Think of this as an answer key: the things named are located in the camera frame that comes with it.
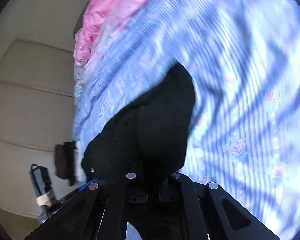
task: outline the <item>metal bolt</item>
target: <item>metal bolt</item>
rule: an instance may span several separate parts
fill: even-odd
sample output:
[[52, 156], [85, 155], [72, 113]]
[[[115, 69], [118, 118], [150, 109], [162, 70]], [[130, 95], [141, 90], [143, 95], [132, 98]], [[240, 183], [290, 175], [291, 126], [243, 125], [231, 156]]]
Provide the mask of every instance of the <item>metal bolt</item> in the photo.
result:
[[126, 177], [127, 177], [128, 179], [134, 179], [134, 178], [136, 177], [136, 175], [135, 175], [133, 172], [129, 172], [129, 173], [126, 175]]
[[171, 177], [173, 177], [174, 179], [179, 179], [181, 177], [179, 172], [174, 172], [171, 174]]
[[215, 182], [210, 182], [208, 186], [209, 186], [209, 188], [211, 188], [211, 189], [217, 189], [217, 188], [218, 188], [218, 184], [215, 183]]
[[92, 182], [89, 184], [88, 188], [90, 190], [96, 190], [99, 187], [98, 183]]

